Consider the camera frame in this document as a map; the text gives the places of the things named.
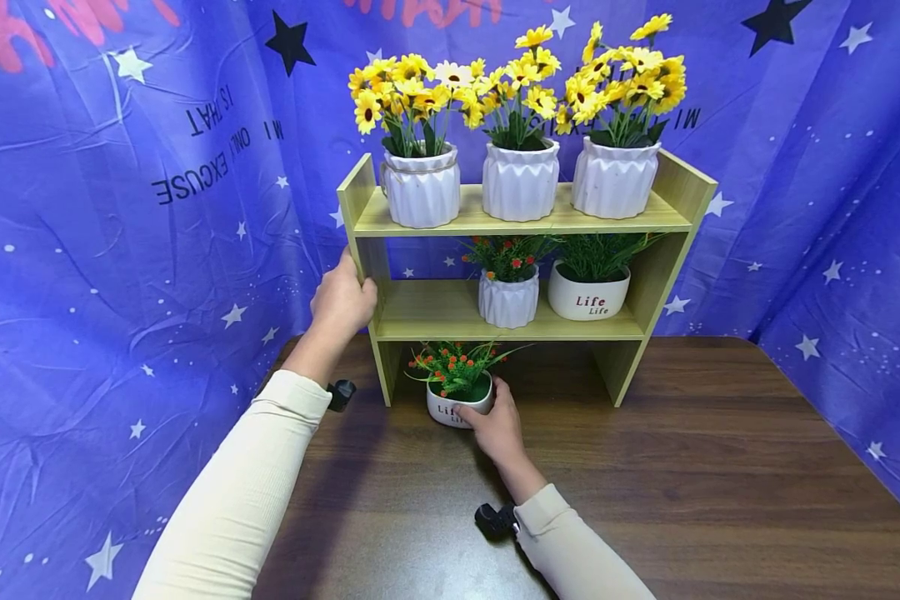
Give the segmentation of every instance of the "beige sleeve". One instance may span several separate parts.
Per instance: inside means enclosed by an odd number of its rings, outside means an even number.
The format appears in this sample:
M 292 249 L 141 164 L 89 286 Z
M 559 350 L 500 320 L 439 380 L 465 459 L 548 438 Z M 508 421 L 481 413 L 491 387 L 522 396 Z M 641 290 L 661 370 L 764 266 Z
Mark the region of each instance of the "beige sleeve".
M 289 371 L 260 396 L 173 513 L 133 600 L 246 600 L 330 393 Z
M 552 484 L 516 507 L 516 536 L 562 600 L 653 600 L 650 589 Z

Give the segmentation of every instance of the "black star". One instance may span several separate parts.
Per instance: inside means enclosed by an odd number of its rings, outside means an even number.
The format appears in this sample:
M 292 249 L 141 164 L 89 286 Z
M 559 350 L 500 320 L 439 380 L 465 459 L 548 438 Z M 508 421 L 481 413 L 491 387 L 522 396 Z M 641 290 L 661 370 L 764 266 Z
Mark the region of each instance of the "black star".
M 783 0 L 770 0 L 767 10 L 760 14 L 755 14 L 742 25 L 751 29 L 756 33 L 753 39 L 753 47 L 751 48 L 751 56 L 756 54 L 760 48 L 763 48 L 771 39 L 778 42 L 793 44 L 793 30 L 790 29 L 790 21 L 795 18 L 800 11 L 808 7 L 811 0 L 797 0 L 784 4 Z
M 273 11 L 273 23 L 276 25 L 276 36 L 267 40 L 267 48 L 279 52 L 283 57 L 283 66 L 287 69 L 287 77 L 293 73 L 293 65 L 300 63 L 317 65 L 310 52 L 303 46 L 303 37 L 307 34 L 307 24 L 300 23 L 287 27 L 280 15 Z

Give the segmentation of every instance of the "shelf board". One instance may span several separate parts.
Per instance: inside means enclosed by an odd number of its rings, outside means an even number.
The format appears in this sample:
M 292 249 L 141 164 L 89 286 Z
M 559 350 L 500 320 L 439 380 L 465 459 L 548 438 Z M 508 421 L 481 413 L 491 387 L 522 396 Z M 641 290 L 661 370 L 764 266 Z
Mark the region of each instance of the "shelf board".
M 367 206 L 353 228 L 355 238 L 400 238 L 400 236 L 494 235 L 533 233 L 640 233 L 689 232 L 692 224 L 677 209 L 650 193 L 647 209 L 631 219 L 599 219 L 571 206 L 572 184 L 557 185 L 557 201 L 549 216 L 539 221 L 513 222 L 494 219 L 483 212 L 483 190 L 479 184 L 461 186 L 460 215 L 447 225 L 412 229 L 393 222 L 387 197 L 380 186 L 373 190 Z
M 483 321 L 477 309 L 477 282 L 467 279 L 400 280 L 389 283 L 376 339 L 421 340 L 642 340 L 643 329 L 625 305 L 603 321 L 568 321 L 547 302 L 540 282 L 537 317 L 526 327 L 502 329 Z

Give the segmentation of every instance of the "red berry plant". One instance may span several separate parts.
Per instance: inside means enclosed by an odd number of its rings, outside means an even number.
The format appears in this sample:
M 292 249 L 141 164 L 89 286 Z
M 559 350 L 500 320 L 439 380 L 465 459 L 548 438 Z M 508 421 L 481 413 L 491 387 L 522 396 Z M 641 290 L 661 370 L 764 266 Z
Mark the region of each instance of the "red berry plant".
M 534 265 L 555 247 L 545 235 L 474 235 L 472 239 L 472 246 L 463 244 L 470 251 L 463 255 L 463 261 L 480 265 L 487 270 L 488 278 L 503 283 L 532 278 Z
M 410 368 L 427 372 L 426 377 L 411 379 L 426 381 L 431 391 L 444 398 L 477 403 L 487 396 L 489 377 L 481 377 L 492 365 L 506 362 L 509 352 L 499 352 L 496 342 L 424 342 L 423 349 L 413 356 Z

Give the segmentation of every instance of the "flower pot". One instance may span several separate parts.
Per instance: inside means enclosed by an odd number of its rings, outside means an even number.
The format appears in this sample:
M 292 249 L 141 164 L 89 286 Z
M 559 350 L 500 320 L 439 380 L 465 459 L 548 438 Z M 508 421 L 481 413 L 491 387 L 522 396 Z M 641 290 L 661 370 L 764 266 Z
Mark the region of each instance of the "flower pot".
M 480 316 L 483 321 L 499 328 L 516 329 L 526 326 L 537 316 L 540 295 L 540 270 L 533 267 L 533 277 L 526 282 L 505 283 L 487 277 L 487 269 L 480 276 Z
M 651 147 L 607 147 L 583 138 L 572 177 L 572 205 L 601 219 L 628 219 L 643 213 L 657 176 L 657 152 Z
M 562 264 L 563 260 L 553 262 L 547 294 L 550 308 L 557 315 L 570 321 L 599 321 L 620 312 L 629 289 L 629 269 L 621 282 L 580 283 L 571 282 L 559 272 L 557 267 Z
M 489 372 L 484 371 L 483 374 L 487 378 L 490 377 Z M 487 396 L 477 400 L 477 402 L 463 402 L 463 400 L 439 396 L 438 393 L 430 389 L 430 384 L 427 384 L 427 410 L 430 411 L 433 421 L 448 425 L 450 428 L 472 429 L 462 418 L 453 414 L 453 407 L 456 404 L 469 406 L 481 415 L 488 414 L 490 409 L 493 408 L 493 379 L 490 379 L 490 388 L 487 390 Z
M 384 152 L 380 182 L 391 219 L 405 228 L 446 225 L 460 213 L 460 166 L 457 147 L 444 143 L 438 157 L 400 158 Z
M 504 221 L 537 221 L 553 210 L 557 196 L 560 145 L 520 152 L 487 144 L 483 162 L 483 212 Z

